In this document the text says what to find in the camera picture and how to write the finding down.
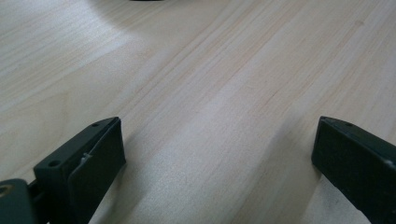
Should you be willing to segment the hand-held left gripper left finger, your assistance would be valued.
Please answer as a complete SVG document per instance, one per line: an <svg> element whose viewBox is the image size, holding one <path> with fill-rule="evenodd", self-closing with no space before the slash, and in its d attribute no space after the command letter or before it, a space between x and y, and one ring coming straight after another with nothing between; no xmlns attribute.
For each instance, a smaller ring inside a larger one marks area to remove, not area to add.
<svg viewBox="0 0 396 224"><path fill-rule="evenodd" d="M126 163L120 118L89 125L34 167L50 224L88 224Z"/></svg>

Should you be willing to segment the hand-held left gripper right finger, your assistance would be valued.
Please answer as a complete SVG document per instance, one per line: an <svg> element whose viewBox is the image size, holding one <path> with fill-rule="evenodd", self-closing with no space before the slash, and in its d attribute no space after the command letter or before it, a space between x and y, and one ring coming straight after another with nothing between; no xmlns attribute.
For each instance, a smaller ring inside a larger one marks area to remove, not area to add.
<svg viewBox="0 0 396 224"><path fill-rule="evenodd" d="M396 224L396 146L321 117L311 161L372 224Z"/></svg>

